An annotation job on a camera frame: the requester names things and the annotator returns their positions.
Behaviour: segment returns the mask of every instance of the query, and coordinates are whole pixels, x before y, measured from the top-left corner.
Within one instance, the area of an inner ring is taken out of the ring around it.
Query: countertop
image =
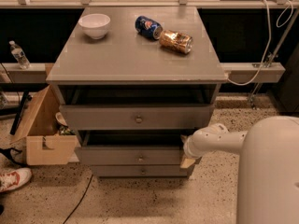
[[[107,35],[93,40],[77,24],[53,66],[47,82],[102,84],[195,82],[224,83],[226,76],[196,7],[87,7],[82,16],[104,13],[111,18]],[[192,51],[180,54],[164,49],[135,29],[144,15],[165,30],[193,37]]]

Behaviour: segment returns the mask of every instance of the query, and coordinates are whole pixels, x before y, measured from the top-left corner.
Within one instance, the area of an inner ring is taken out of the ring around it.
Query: cardboard box
[[[28,165],[67,164],[74,156],[78,139],[75,135],[57,135],[57,112],[59,102],[50,86],[36,93],[24,108],[11,143],[26,138]]]

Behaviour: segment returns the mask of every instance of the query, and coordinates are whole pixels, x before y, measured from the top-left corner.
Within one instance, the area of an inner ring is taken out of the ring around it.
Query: terrazzo floor
[[[221,122],[231,132],[242,131],[260,119],[279,115],[267,95],[258,95],[255,104],[256,110],[246,94],[222,94],[210,123]],[[12,121],[12,117],[0,120],[1,148],[10,146]],[[15,145],[23,146],[23,141]],[[1,155],[0,172],[15,168],[18,166]],[[5,207],[0,223],[64,223],[92,172],[79,163],[31,168],[33,178],[27,185],[0,193],[0,204]],[[235,224],[237,170],[237,155],[215,151],[203,157],[189,179],[93,177],[86,196],[66,223]]]

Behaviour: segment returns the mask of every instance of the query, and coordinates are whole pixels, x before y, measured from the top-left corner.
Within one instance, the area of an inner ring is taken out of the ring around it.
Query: white sneaker
[[[32,176],[29,168],[20,168],[0,175],[0,192],[14,190],[27,183]]]

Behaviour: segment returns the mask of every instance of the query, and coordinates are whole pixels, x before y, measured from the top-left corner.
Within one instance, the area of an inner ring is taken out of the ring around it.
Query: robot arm
[[[239,154],[247,131],[229,133],[220,123],[196,131],[193,135],[182,138],[185,157],[181,168],[188,168],[210,151],[225,151]]]
[[[236,224],[297,224],[299,220],[299,118],[262,119],[248,132],[216,124],[184,140],[192,165],[208,151],[240,155]]]

